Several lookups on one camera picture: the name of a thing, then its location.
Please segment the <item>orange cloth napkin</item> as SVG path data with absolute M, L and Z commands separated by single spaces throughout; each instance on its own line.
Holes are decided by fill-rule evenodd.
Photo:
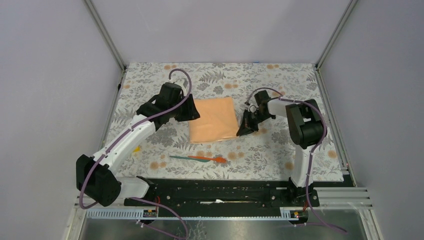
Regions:
M 195 99 L 194 103 L 200 118 L 188 122 L 190 143 L 211 143 L 237 137 L 239 125 L 232 97 Z

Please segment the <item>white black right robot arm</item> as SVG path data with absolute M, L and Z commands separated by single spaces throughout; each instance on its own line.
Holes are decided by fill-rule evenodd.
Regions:
M 269 88 L 260 87 L 250 94 L 256 105 L 245 102 L 236 136 L 241 137 L 259 130 L 259 124 L 285 117 L 288 132 L 295 145 L 294 169 L 288 180 L 286 198 L 293 206 L 301 205 L 313 192 L 313 154 L 327 135 L 328 128 L 314 99 L 305 101 L 270 97 Z

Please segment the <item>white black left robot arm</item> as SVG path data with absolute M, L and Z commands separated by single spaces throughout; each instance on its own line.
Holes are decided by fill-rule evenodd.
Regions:
M 155 192 L 140 177 L 116 177 L 124 161 L 144 140 L 171 119 L 177 122 L 200 118 L 191 91 L 166 82 L 158 94 L 142 104 L 131 122 L 110 143 L 91 156 L 82 154 L 76 161 L 76 188 L 96 204 L 107 207 L 119 198 L 135 197 L 148 206 Z

